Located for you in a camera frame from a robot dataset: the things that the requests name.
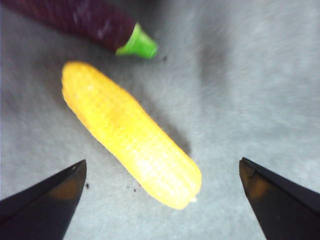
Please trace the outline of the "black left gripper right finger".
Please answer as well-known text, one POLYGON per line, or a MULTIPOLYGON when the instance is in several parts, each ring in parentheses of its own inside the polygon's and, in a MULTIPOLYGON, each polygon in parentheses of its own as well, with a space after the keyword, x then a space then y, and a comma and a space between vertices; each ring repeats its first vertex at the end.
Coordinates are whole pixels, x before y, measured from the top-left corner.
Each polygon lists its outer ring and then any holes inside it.
POLYGON ((268 240, 318 240, 320 194, 243 157, 239 176, 268 240))

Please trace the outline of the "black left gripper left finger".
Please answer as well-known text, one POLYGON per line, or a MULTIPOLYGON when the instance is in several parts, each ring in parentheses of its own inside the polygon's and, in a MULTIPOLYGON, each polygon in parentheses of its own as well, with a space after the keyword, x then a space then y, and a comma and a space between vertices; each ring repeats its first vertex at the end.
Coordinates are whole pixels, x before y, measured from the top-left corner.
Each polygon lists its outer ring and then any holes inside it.
POLYGON ((0 201, 2 240, 62 240, 81 199, 87 163, 81 160, 0 201))

